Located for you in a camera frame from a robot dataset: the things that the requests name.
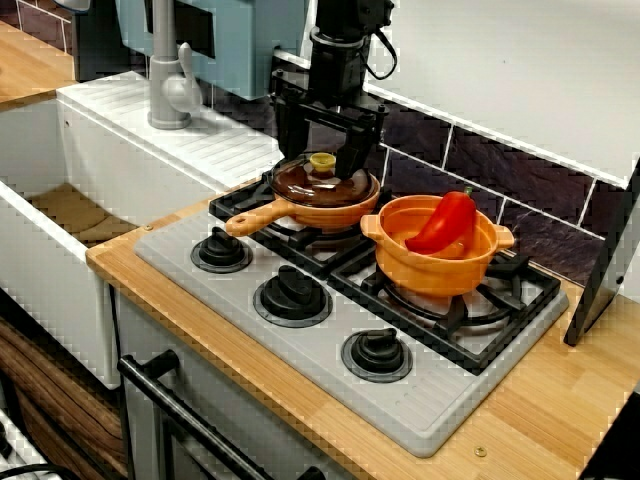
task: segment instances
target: orange pot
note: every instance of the orange pot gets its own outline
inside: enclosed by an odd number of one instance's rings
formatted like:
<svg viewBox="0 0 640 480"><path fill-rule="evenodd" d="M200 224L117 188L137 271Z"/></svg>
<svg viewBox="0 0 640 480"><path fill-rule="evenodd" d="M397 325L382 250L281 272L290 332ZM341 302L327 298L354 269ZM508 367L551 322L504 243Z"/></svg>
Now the orange pot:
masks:
<svg viewBox="0 0 640 480"><path fill-rule="evenodd" d="M276 194L276 199L262 207L249 210L227 220L225 229L233 237L251 235L282 217L322 230L337 230L357 224L363 215L371 213L378 203L380 182L374 182L374 193L366 200L346 207L310 207L294 203Z"/></svg>
<svg viewBox="0 0 640 480"><path fill-rule="evenodd" d="M496 252L513 246L508 228L476 212L473 238L433 255L410 252L404 240L415 236L442 197L414 195L385 205L378 215L363 216L362 232L376 243L376 260L395 284L433 297L462 295L475 289Z"/></svg>

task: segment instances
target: glass lid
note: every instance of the glass lid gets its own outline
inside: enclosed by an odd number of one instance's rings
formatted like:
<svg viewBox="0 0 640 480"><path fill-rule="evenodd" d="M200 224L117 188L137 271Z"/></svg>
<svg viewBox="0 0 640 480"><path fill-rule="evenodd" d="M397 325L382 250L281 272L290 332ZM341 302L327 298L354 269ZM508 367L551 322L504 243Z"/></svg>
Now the glass lid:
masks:
<svg viewBox="0 0 640 480"><path fill-rule="evenodd" d="M271 187L294 203L310 207L346 207L375 193L375 183L364 170L351 178L335 176L336 157L329 153L303 154L275 168Z"/></svg>

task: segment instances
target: gray faucet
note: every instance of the gray faucet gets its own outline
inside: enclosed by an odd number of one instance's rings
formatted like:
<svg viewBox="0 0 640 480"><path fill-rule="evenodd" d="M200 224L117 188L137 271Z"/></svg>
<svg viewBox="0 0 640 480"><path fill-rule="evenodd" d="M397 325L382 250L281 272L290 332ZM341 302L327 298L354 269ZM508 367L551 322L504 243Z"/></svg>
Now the gray faucet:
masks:
<svg viewBox="0 0 640 480"><path fill-rule="evenodd" d="M174 0L153 0L148 119L152 127L161 130L185 128L191 123L189 112L202 105L202 91L191 68L191 47L183 43L178 50L174 17Z"/></svg>

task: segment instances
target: black burner grate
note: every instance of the black burner grate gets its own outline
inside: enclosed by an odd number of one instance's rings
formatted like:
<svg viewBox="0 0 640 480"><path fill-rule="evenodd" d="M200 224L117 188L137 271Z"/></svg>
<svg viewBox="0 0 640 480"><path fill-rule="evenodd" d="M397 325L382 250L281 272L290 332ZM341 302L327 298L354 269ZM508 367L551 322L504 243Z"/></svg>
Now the black burner grate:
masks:
<svg viewBox="0 0 640 480"><path fill-rule="evenodd" d="M228 195L212 200L209 213L222 221L247 210L266 205L275 197L271 191L269 172L252 185L236 190ZM378 208L391 199L391 194L383 189L380 193ZM370 248L373 241L362 235L359 225L337 233L323 233L322 230L306 227L296 231L282 225L272 223L266 228L251 235L256 242L294 263L306 272L324 280L336 266L358 253ZM328 258L318 258L308 247L339 243L341 248L332 252Z"/></svg>
<svg viewBox="0 0 640 480"><path fill-rule="evenodd" d="M374 264L375 247L371 247L336 268L328 283L354 302L475 375L480 374L511 343L556 296L560 288L559 280L529 266L527 257L510 257L499 253L487 269L487 277L510 282L510 291L494 289L484 284L477 289L496 310L488 315L470 316L463 298L454 297L449 311L439 314L414 305L404 298L379 269L361 285L350 280L351 276ZM540 289L529 304L521 299L522 283L525 281ZM379 296L383 289L391 301ZM416 321L414 315L431 320L432 325ZM499 321L503 321L504 326L480 353L467 350L455 340L456 333L463 327L489 325Z"/></svg>

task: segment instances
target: yellow lid knob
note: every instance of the yellow lid knob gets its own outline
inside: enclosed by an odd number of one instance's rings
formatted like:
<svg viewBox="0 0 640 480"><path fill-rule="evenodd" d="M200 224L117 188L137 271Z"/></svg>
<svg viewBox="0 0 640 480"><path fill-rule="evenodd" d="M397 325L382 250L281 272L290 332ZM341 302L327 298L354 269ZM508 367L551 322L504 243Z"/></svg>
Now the yellow lid knob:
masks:
<svg viewBox="0 0 640 480"><path fill-rule="evenodd" d="M328 172L335 167L336 157L330 153L314 153L311 155L309 162L311 162L311 165L316 169L316 171L320 173Z"/></svg>

